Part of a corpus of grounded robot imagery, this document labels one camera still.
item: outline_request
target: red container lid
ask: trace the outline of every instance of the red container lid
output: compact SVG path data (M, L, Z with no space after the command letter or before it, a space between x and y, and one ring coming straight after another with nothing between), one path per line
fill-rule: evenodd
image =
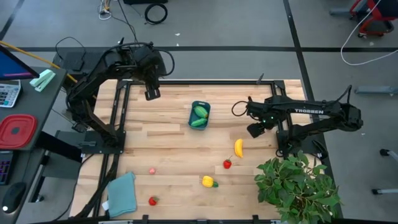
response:
M26 146L35 133L37 120L28 114L7 116L0 124L0 149L18 149Z

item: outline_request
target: leaf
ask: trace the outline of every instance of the leaf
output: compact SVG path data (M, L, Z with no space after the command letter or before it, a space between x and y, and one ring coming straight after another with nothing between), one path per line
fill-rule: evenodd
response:
M261 190L259 192L259 195L257 196L257 199L259 203L263 202L266 199L266 192L264 190Z
M278 204L280 204L280 200L278 200L278 199L276 198L275 192L271 192L271 194L268 195L268 197L267 197L266 199L267 199L267 201L268 201L269 203L271 203L271 204L273 204L273 205L278 205Z
M328 168L328 167L325 166L325 165L318 165L317 168L319 168L319 169L326 169L326 168Z
M318 198L317 202L328 206L334 206L338 203L334 197Z
M280 180L279 180L279 179L275 179L275 180L274 180L274 183L275 183L276 185L280 185Z
M317 167L314 167L314 168L312 169L312 172L313 172L315 175L318 175L318 174L320 173L320 169L317 168Z
M287 166L287 168L289 168L291 170L301 170L302 169L301 167L298 167L296 165L289 165L289 166Z
M312 187L308 187L304 190L305 195L312 195L314 193L314 190Z
M273 172L268 172L268 173L266 173L266 176L267 176L267 177L270 177L270 178L272 178L272 179L275 179L275 178L276 178L276 175L275 175Z
M326 179L326 183L328 184L328 188L331 188L333 185L333 181L331 177L327 176L328 178Z
M301 194L301 190L299 189L299 187L295 186L294 190L293 190L294 194Z
M316 188L317 190L319 190L319 191L322 191L322 190L323 190L323 187L321 186L319 180L315 181L315 188Z
M285 188L288 188L288 189L290 189L290 190L294 190L294 184L291 183L290 181L285 180L285 181L284 181L284 185L285 185Z
M287 199L284 200L284 202L283 202L284 208L289 208L290 205L292 204L293 200L294 200L294 195L287 196Z
M263 181L263 183L267 186L272 186L272 179L271 178L267 178Z
M276 169L277 168L277 166L278 166L278 163L279 163L279 159L278 158L273 158L272 159L272 161L271 161L271 164L272 164L272 167L274 168L274 169Z
M262 174L258 174L256 175L256 177L254 178L255 181L261 181L264 180L266 177Z
M331 211L332 216L336 218L337 217L337 209L335 207L331 207L330 211Z
M304 182L305 176L304 175L292 175L290 177L290 179L296 183L300 183L300 182Z
M331 223L331 215L327 212L322 212L322 219L328 223Z
M287 159L288 159L290 162L297 162L297 161L298 161L298 159L297 159L296 157L293 157L293 156L289 156Z
M317 212L317 211L310 211L309 212L310 213L310 215L312 215L312 216L315 216L315 215L321 215L321 214L319 214L319 212Z
M309 164L308 158L304 155L303 151L300 150L297 153L297 157L305 164L305 166L308 166L308 164Z
M266 169L266 165L265 164L260 164L260 165L257 166L257 169L265 170Z
M318 224L319 216L312 216L309 219L310 224Z
M304 184L304 181L303 181L303 182L297 183L297 185L298 185L300 190L303 190L305 184Z
M283 214L283 215L281 216L280 221L281 221L281 222L285 222L285 221L287 221L288 218L289 218L289 214L288 214L288 213L285 213L285 214Z
M292 212L293 214L299 214L299 211L295 208L293 208L290 212Z
M278 210L281 212L289 212L290 211L289 208L278 208Z
M265 184L262 183L262 182L257 182L256 184L257 184L257 186L260 188L260 190L263 190L263 189L267 188L267 185L265 185Z
M322 198L324 195L325 195L324 192L318 192L315 195L311 195L311 196L307 197L306 199L307 200L316 200L316 199Z
M269 187L268 189L267 189L267 195L270 195L272 193L272 187Z
M296 217L289 217L289 219L287 220L288 224L297 224L297 218Z
M280 199L282 199L283 201L287 199L287 196L289 196L286 192L285 189L279 189L278 190L278 196Z

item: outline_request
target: strawberry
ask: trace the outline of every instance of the strawberry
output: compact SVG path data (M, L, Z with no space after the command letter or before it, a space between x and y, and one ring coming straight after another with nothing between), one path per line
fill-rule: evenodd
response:
M229 169L229 168L231 167L231 165L232 165L232 162L230 161L230 158L229 158L229 159L226 159L226 160L224 161L224 163L223 163L225 169Z
M154 205L157 204L158 201L159 201L159 198L157 198L157 197L150 197L148 202L149 202L149 205L154 206Z

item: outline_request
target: potted plant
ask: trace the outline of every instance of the potted plant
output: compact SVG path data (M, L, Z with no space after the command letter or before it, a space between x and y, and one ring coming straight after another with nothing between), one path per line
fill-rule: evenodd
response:
M308 165L308 158L300 151L297 157L282 162L274 158L257 167L264 173L254 178L258 201L275 205L282 222L331 222L336 217L335 205L341 203L338 187L331 177L321 174L326 166L316 166L316 162L314 168Z

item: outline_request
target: chair leg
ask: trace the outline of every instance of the chair leg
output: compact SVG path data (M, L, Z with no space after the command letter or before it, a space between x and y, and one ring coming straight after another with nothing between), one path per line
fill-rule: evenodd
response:
M379 194L398 194L398 189L372 189L374 195Z
M380 155L381 156L389 156L389 151L388 149L380 149Z

